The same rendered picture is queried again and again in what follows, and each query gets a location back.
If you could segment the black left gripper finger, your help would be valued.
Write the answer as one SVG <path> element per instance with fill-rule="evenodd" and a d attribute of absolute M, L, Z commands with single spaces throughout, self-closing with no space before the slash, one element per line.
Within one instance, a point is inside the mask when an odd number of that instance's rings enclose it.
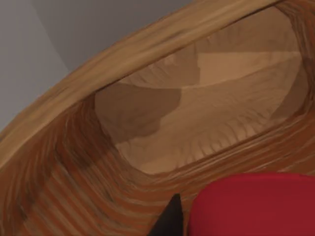
<path fill-rule="evenodd" d="M 149 236 L 184 236 L 184 215 L 180 194 L 174 194 L 149 231 Z"/>

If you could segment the red can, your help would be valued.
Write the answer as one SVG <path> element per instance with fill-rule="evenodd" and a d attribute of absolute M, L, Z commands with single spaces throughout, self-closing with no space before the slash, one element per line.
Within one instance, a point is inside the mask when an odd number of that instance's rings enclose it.
<path fill-rule="evenodd" d="M 238 174 L 194 199 L 188 236 L 315 236 L 315 177 Z"/>

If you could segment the brown woven basket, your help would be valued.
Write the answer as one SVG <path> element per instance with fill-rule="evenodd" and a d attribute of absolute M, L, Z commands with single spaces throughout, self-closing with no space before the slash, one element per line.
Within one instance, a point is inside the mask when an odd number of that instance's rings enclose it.
<path fill-rule="evenodd" d="M 149 236 L 178 193 L 315 177 L 315 0 L 193 0 L 0 132 L 0 236 Z"/>

